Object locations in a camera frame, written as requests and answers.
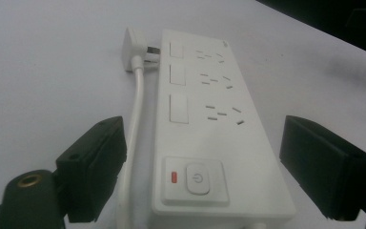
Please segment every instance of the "white switch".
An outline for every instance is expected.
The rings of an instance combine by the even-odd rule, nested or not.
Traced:
[[[187,189],[195,195],[206,195],[210,192],[210,181],[207,168],[203,164],[191,163],[186,168]]]
[[[171,94],[171,122],[189,124],[187,111],[187,96],[184,94]]]
[[[171,84],[186,85],[184,66],[181,64],[171,64],[170,66]]]
[[[171,41],[171,57],[183,58],[183,45],[178,41]]]

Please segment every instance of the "power strip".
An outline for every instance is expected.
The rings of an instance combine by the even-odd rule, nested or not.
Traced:
[[[161,51],[150,227],[290,219],[293,201],[228,42],[163,31]]]

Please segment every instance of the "power outlet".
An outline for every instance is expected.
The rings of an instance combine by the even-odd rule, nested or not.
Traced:
[[[228,42],[164,31],[161,49],[151,228],[290,219],[293,202]]]

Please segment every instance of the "white plug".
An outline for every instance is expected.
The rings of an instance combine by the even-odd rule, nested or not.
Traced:
[[[141,31],[126,29],[121,59],[124,70],[131,72],[137,68],[144,69],[144,57],[147,54],[147,41]]]

